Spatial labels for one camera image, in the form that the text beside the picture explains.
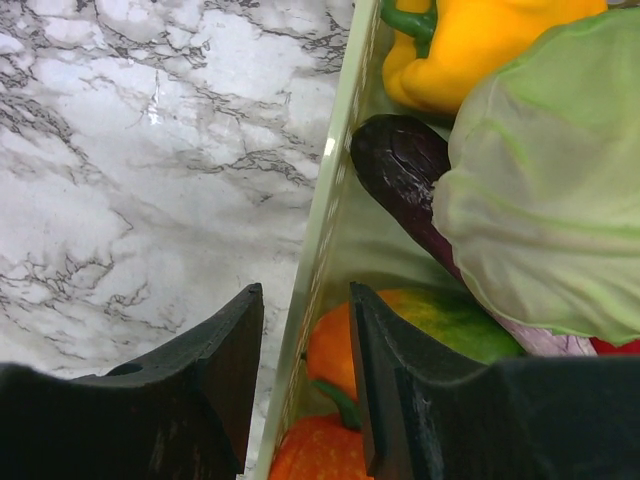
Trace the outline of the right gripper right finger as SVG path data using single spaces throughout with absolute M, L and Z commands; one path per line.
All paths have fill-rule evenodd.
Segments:
M 635 479 L 635 356 L 473 361 L 350 287 L 367 472 L 377 479 Z

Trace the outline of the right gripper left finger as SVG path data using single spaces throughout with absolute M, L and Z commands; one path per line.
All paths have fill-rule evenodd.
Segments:
M 1 367 L 5 479 L 233 479 L 244 471 L 264 319 L 260 284 L 102 376 Z

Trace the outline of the green perforated plastic basket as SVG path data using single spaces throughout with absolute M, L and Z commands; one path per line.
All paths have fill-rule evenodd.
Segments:
M 302 353 L 319 305 L 328 268 L 329 251 L 337 230 L 338 212 L 346 176 L 346 147 L 360 113 L 360 96 L 367 80 L 364 71 L 371 60 L 380 23 L 379 3 L 355 3 L 351 29 L 331 112 L 327 140 L 311 203 L 305 238 L 284 329 L 279 360 L 266 415 L 255 479 L 266 479 L 272 457 L 286 429 L 296 416 L 304 384 Z

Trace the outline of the green toy cabbage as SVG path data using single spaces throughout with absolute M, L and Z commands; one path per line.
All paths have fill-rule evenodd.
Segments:
M 639 336 L 639 12 L 545 32 L 464 101 L 433 223 L 491 312 Z

